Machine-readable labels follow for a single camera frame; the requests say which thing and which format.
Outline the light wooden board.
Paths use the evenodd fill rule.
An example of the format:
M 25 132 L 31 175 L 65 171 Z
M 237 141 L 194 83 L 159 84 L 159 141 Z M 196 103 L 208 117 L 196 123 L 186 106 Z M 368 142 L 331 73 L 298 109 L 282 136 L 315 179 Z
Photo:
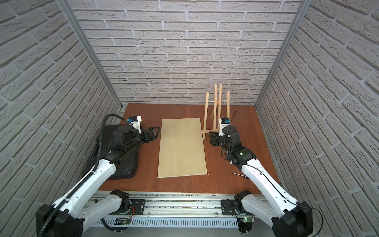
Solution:
M 162 120 L 158 178 L 206 175 L 200 118 Z

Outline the small wooden easel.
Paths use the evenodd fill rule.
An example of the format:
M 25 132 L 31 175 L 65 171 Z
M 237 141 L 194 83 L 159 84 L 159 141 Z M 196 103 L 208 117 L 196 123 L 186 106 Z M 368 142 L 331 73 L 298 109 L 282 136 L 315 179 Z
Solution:
M 226 113 L 227 117 L 230 117 L 230 91 L 226 91 L 226 99 L 223 100 L 223 85 L 222 84 L 214 84 L 214 96 L 213 101 L 210 100 L 210 93 L 206 93 L 205 98 L 205 107 L 204 107 L 204 118 L 203 118 L 203 127 L 202 127 L 202 139 L 205 140 L 206 134 L 209 132 L 220 131 L 221 123 L 221 112 L 222 112 L 222 104 L 226 103 Z M 207 119 L 208 119 L 208 107 L 209 104 L 213 104 L 213 111 L 211 112 L 210 119 L 213 121 L 213 128 L 207 129 Z

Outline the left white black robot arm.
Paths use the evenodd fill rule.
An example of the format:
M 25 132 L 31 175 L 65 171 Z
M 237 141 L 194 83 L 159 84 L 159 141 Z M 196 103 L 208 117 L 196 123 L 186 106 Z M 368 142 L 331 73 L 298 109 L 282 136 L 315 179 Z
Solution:
M 89 227 L 113 212 L 133 214 L 129 193 L 114 190 L 103 200 L 85 208 L 98 188 L 120 167 L 120 161 L 142 144 L 157 139 L 160 127 L 140 130 L 137 125 L 106 125 L 100 135 L 93 168 L 63 197 L 42 205 L 36 212 L 39 237 L 80 237 Z

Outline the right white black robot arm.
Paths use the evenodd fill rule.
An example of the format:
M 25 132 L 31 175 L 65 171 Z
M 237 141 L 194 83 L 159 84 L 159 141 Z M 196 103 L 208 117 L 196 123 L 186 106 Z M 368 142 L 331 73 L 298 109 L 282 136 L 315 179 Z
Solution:
M 243 211 L 257 216 L 273 230 L 277 237 L 308 237 L 313 233 L 313 211 L 306 202 L 298 202 L 286 192 L 265 170 L 257 156 L 241 143 L 234 126 L 221 132 L 210 132 L 210 144 L 219 146 L 226 160 L 250 179 L 267 202 L 262 202 L 249 192 L 236 195 Z

